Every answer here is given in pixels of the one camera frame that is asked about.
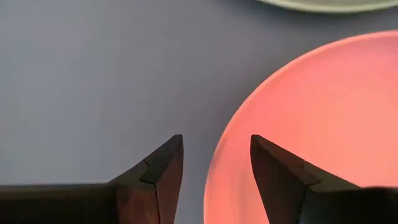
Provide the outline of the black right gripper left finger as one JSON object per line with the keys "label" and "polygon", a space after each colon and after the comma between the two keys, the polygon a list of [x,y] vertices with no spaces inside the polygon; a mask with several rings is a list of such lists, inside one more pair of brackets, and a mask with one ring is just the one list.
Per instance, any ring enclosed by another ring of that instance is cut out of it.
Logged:
{"label": "black right gripper left finger", "polygon": [[173,223],[182,175],[176,134],[109,182],[1,186],[1,223]]}

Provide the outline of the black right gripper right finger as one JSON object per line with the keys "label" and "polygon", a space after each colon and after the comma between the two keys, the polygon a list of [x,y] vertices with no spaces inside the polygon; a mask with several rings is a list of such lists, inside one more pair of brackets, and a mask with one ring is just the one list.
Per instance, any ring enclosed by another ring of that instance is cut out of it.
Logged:
{"label": "black right gripper right finger", "polygon": [[269,223],[397,223],[395,187],[359,187],[257,134],[250,154]]}

